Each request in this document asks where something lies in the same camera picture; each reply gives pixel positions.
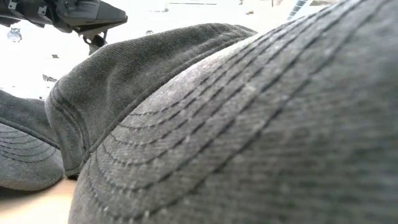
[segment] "baseball cap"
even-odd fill
[[[248,31],[206,24],[96,52],[46,100],[80,173],[69,222],[393,223],[397,9],[343,1],[183,68],[231,37],[208,30]]]
[[[42,190],[63,176],[44,101],[0,90],[0,187]]]

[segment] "gray baseball cap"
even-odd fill
[[[63,176],[44,101],[0,90],[0,187],[42,190]]]
[[[395,223],[398,1],[109,45],[55,85],[75,223]]]

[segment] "stitched brim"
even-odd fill
[[[0,187],[42,190],[62,176],[62,157],[57,148],[0,124]]]
[[[177,75],[90,151],[69,222],[395,223],[398,3],[380,2]]]

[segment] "cap brim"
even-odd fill
[[[62,157],[56,147],[0,124],[0,187],[42,190],[62,177]]]

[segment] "wooden surface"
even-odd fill
[[[64,179],[41,192],[0,189],[0,223],[67,223],[75,186],[75,180]]]

